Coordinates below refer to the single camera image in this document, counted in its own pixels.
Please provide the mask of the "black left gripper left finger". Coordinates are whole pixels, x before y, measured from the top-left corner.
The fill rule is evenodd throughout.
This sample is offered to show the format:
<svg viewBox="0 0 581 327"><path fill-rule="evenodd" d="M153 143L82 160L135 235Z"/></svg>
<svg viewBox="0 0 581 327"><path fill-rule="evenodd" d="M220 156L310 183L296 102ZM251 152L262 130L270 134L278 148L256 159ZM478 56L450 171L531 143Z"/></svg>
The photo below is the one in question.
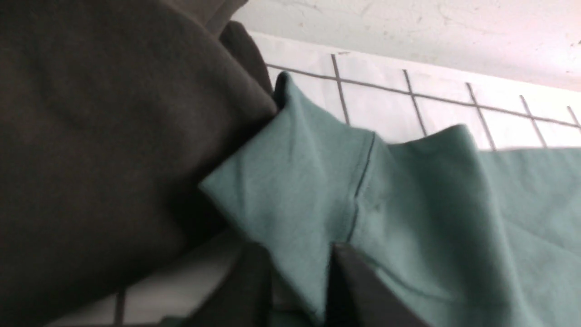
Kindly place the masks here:
<svg viewBox="0 0 581 327"><path fill-rule="evenodd" d="M270 255L263 246L249 243L220 287L181 325L267 327L271 306Z"/></svg>

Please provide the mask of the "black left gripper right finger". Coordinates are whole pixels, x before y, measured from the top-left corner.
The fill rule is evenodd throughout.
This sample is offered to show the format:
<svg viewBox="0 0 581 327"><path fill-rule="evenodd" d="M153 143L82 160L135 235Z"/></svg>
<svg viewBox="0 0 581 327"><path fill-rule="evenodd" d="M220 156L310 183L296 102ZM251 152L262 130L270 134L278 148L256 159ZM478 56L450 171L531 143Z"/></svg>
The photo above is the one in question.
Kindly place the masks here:
<svg viewBox="0 0 581 327"><path fill-rule="evenodd" d="M344 243L332 246L326 327L426 327L372 269Z"/></svg>

